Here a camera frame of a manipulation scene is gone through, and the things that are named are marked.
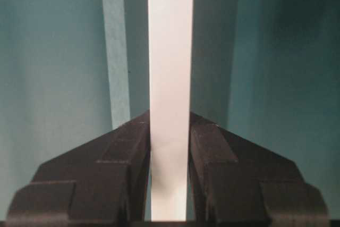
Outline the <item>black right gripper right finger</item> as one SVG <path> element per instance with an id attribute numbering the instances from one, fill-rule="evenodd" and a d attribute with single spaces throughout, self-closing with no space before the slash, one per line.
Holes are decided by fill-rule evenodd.
<path id="1" fill-rule="evenodd" d="M 320 191 L 296 164 L 190 115 L 195 219 L 215 226 L 329 226 Z"/>

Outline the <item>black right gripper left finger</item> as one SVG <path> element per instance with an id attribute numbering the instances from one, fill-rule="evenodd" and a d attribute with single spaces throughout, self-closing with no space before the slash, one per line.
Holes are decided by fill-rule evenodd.
<path id="1" fill-rule="evenodd" d="M 150 114 L 42 163 L 8 208 L 6 226 L 118 226 L 145 215 Z"/>

